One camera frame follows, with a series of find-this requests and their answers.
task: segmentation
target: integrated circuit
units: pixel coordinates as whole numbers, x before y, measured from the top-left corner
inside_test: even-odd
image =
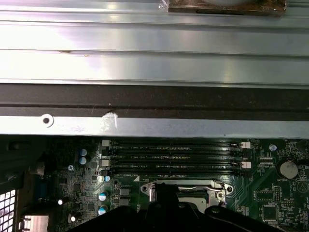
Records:
[[[73,185],[73,190],[75,190],[75,191],[81,190],[81,184],[75,183],[75,184]]]
[[[275,206],[263,206],[263,220],[274,221],[277,220],[277,208]]]
[[[121,197],[119,199],[119,205],[125,206],[130,204],[130,199],[127,197]]]
[[[125,188],[125,187],[120,188],[120,195],[121,196],[130,195],[130,188]]]
[[[88,210],[94,210],[95,209],[95,204],[94,203],[89,203],[87,205]]]

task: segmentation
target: electrolytic capacitor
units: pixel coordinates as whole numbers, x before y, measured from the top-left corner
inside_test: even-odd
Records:
[[[81,212],[72,213],[71,221],[75,222],[76,220],[80,219],[82,217]]]
[[[87,163],[87,159],[86,159],[85,157],[80,157],[79,163],[80,163],[81,165],[85,165],[85,164]]]
[[[58,200],[58,205],[63,205],[65,203],[68,203],[70,201],[69,197],[63,197]]]
[[[98,214],[99,215],[103,215],[103,214],[105,214],[107,212],[107,210],[108,210],[107,206],[106,205],[102,205],[100,207],[100,209],[98,209]]]
[[[81,149],[80,151],[79,151],[79,154],[81,155],[81,156],[86,156],[87,154],[88,154],[88,151],[86,150],[86,149]]]
[[[106,200],[107,196],[108,196],[108,192],[107,192],[107,191],[103,191],[103,192],[100,193],[100,195],[98,196],[98,199],[99,199],[100,201],[103,202],[103,201]]]
[[[79,159],[79,163],[81,165],[85,165],[86,163],[89,163],[91,161],[91,157],[90,156],[82,156]]]

